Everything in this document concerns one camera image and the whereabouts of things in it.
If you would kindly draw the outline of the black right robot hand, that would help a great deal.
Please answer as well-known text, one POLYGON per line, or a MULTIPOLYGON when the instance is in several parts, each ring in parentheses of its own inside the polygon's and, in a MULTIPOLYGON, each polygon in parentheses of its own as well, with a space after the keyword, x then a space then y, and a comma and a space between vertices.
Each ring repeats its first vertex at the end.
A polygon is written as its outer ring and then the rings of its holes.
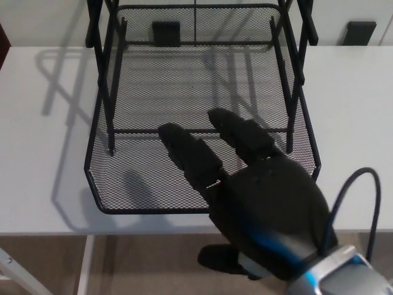
POLYGON ((318 259, 329 207, 309 173, 254 120, 208 111, 219 136, 245 167, 225 171, 203 139, 175 123, 158 128, 169 158, 208 204, 214 225, 239 252, 283 281, 318 259))

